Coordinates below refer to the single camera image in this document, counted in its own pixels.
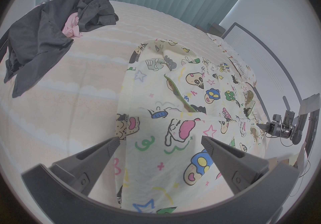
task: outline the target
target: black jacket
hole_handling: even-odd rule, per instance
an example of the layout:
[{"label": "black jacket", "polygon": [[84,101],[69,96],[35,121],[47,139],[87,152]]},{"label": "black jacket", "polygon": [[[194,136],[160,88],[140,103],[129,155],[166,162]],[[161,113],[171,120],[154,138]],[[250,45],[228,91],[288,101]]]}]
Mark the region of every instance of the black jacket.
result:
[{"label": "black jacket", "polygon": [[0,56],[3,57],[7,46],[9,49],[4,82],[17,74],[13,98],[31,88],[70,49],[74,40],[61,30],[75,12],[79,31],[115,25],[118,21],[109,0],[53,0],[32,9],[2,37],[1,41],[6,43],[0,45]]}]

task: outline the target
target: white cloth with red print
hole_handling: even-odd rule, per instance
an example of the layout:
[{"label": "white cloth with red print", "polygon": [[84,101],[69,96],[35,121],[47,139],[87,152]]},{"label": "white cloth with red print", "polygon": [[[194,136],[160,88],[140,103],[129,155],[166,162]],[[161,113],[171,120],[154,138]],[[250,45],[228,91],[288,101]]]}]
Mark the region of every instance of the white cloth with red print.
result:
[{"label": "white cloth with red print", "polygon": [[184,211],[220,189],[224,180],[201,145],[203,135],[264,157],[265,134],[256,125],[262,122],[251,113],[253,92],[226,60],[215,65],[162,39],[134,51],[115,131],[121,139],[115,179],[123,209]]}]

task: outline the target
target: bed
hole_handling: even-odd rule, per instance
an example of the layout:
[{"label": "bed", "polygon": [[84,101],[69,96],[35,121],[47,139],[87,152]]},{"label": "bed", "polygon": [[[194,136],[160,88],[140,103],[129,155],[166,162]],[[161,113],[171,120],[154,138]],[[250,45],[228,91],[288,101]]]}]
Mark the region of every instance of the bed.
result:
[{"label": "bed", "polygon": [[[148,39],[163,38],[186,45],[217,65],[228,60],[206,33],[189,24],[139,5],[111,3],[119,16],[117,24],[74,38],[67,54],[21,97],[12,98],[14,79],[0,83],[2,171],[22,202],[45,222],[48,219],[20,174],[38,163],[50,166],[114,136],[118,96],[135,47]],[[0,64],[1,78],[7,57]],[[267,122],[256,95],[253,100],[256,117]],[[114,169],[110,161],[89,197],[117,207]],[[222,194],[209,194],[193,204],[205,207],[233,195],[225,192],[224,180],[221,186]]]}]

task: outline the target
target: pillow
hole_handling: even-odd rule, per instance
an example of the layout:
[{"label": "pillow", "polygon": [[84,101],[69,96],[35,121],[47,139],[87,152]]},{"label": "pillow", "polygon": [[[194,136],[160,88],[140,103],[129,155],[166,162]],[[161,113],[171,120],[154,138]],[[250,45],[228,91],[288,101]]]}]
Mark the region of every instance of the pillow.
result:
[{"label": "pillow", "polygon": [[234,67],[239,72],[244,82],[249,83],[252,87],[256,85],[256,76],[254,71],[248,66],[238,53],[224,41],[221,37],[207,33],[210,39],[227,55]]}]

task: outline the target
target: blue star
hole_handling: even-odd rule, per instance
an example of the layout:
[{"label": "blue star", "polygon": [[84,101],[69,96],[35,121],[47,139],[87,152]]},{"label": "blue star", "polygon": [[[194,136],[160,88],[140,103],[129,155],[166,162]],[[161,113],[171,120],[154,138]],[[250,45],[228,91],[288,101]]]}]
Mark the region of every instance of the blue star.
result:
[{"label": "blue star", "polygon": [[140,213],[142,213],[142,210],[141,210],[139,207],[141,207],[141,208],[147,208],[148,205],[150,205],[150,208],[151,208],[151,209],[154,209],[154,208],[155,208],[155,206],[154,206],[154,199],[150,199],[149,202],[148,202],[147,204],[145,204],[145,205],[140,205],[140,204],[133,203],[134,208],[135,208],[138,212],[140,212]]},{"label": "blue star", "polygon": [[139,79],[141,82],[144,82],[144,77],[146,77],[146,74],[143,74],[140,70],[135,73],[135,78],[134,79]]}]

